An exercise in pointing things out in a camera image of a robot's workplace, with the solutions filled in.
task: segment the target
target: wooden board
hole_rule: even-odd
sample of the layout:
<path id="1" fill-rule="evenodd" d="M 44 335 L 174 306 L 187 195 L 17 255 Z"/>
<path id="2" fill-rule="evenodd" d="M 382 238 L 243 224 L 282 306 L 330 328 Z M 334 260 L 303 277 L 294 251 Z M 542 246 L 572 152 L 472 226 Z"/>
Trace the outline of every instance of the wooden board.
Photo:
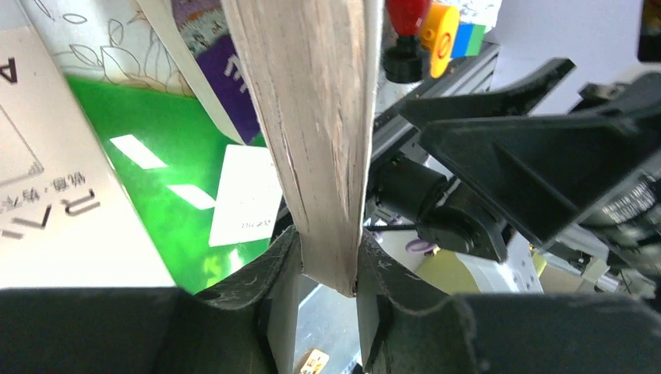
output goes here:
<path id="1" fill-rule="evenodd" d="M 302 238 L 304 272 L 355 293 L 382 0 L 223 0 Z"/>

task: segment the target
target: green board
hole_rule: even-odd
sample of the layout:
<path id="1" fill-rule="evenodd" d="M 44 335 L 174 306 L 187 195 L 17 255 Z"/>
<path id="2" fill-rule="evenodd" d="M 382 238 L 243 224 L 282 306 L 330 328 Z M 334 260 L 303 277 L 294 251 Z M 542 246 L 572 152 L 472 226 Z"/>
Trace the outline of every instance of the green board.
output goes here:
<path id="1" fill-rule="evenodd" d="M 225 147 L 233 144 L 197 99 L 67 80 L 177 285 L 197 293 L 267 250 L 270 239 L 210 247 L 214 209 L 199 209 L 171 188 L 197 188 L 215 199 Z M 265 146 L 261 136 L 254 143 Z M 130 150 L 157 159 L 140 165 Z"/>

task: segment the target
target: wood grain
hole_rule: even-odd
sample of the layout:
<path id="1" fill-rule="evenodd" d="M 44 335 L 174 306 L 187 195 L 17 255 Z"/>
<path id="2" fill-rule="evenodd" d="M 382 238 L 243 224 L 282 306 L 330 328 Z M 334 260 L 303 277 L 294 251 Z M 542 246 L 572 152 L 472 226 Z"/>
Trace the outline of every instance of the wood grain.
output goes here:
<path id="1" fill-rule="evenodd" d="M 304 272 L 355 295 L 382 0 L 223 0 L 301 234 Z"/>

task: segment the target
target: white paper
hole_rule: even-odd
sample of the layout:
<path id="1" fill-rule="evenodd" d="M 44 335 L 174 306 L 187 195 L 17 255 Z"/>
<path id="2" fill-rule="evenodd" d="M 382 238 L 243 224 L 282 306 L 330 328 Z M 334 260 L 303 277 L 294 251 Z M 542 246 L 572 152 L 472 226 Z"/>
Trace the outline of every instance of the white paper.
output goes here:
<path id="1" fill-rule="evenodd" d="M 268 149 L 227 146 L 209 246 L 270 238 L 281 200 L 282 188 Z"/>

